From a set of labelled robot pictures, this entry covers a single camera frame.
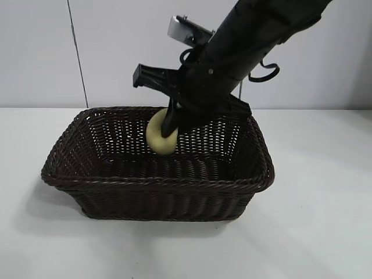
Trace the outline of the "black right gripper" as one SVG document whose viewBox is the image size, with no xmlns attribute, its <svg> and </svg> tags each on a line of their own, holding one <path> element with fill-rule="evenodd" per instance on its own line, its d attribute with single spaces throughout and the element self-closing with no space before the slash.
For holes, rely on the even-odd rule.
<svg viewBox="0 0 372 279">
<path fill-rule="evenodd" d="M 148 87 L 170 98 L 161 125 L 161 136 L 169 137 L 180 125 L 182 108 L 200 115 L 247 115 L 250 106 L 232 96 L 226 82 L 210 74 L 187 77 L 185 67 L 178 70 L 139 64 L 133 73 L 133 87 Z"/>
</svg>

